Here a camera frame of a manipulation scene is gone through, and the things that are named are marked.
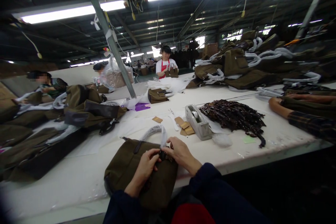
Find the floor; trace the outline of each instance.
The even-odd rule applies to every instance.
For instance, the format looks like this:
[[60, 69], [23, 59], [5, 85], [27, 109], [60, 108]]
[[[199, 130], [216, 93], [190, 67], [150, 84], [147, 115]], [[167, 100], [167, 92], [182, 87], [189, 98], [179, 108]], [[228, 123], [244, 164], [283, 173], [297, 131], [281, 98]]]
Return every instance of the floor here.
[[[228, 174], [223, 180], [273, 223], [335, 222], [336, 147]], [[103, 219], [101, 214], [68, 223]]]

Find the purple paper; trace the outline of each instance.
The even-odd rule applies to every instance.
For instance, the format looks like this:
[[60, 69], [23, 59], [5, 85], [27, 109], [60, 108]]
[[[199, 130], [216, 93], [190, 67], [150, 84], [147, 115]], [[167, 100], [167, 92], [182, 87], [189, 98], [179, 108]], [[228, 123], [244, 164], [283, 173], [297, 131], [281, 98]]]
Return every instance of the purple paper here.
[[145, 109], [149, 109], [150, 107], [146, 107], [148, 103], [137, 103], [135, 105], [135, 111], [141, 111], [141, 110], [145, 110]]

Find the red apron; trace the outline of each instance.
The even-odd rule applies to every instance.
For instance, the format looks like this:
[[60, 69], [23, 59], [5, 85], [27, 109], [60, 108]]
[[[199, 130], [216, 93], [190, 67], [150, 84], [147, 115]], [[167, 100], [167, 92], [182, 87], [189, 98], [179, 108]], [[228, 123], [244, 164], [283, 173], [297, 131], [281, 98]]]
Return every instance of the red apron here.
[[[164, 70], [166, 70], [166, 68], [167, 68], [167, 66], [168, 65], [163, 65], [163, 60], [161, 61], [161, 72], [162, 71], [164, 71]], [[164, 74], [162, 77], [160, 77], [159, 79], [163, 79], [164, 77], [166, 77], [166, 74]]]

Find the ceiling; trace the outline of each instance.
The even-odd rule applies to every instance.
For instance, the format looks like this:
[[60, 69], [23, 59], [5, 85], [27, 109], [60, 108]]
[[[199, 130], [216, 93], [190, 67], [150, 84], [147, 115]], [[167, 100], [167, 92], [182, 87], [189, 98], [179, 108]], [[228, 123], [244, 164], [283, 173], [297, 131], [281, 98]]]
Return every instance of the ceiling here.
[[[0, 56], [4, 60], [40, 61], [33, 45], [19, 29], [6, 24], [9, 14], [56, 6], [63, 2], [89, 0], [4, 0], [1, 12]], [[143, 2], [143, 12], [131, 8], [108, 12], [111, 23], [117, 30], [121, 48], [144, 50], [148, 46], [167, 43], [177, 44], [191, 37], [231, 33], [237, 29], [255, 28], [268, 24], [301, 23], [312, 0], [247, 0], [246, 14], [241, 18], [245, 0], [161, 0]], [[193, 13], [191, 25], [186, 25]], [[336, 12], [335, 0], [321, 0], [313, 18], [328, 22]], [[36, 44], [44, 61], [62, 63], [67, 60], [100, 56], [107, 46], [102, 30], [91, 25], [94, 15], [71, 19], [24, 25], [23, 31]]]

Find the plaid sleeve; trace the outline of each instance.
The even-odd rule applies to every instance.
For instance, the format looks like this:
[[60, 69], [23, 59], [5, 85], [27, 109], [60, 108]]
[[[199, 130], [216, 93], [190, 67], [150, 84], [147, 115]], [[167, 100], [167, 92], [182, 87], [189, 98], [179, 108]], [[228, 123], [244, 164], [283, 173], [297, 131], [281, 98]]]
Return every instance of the plaid sleeve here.
[[57, 78], [57, 85], [54, 86], [56, 90], [63, 90], [64, 92], [67, 90], [67, 83], [61, 78]]
[[336, 144], [336, 121], [294, 111], [288, 115], [289, 124], [318, 138]]

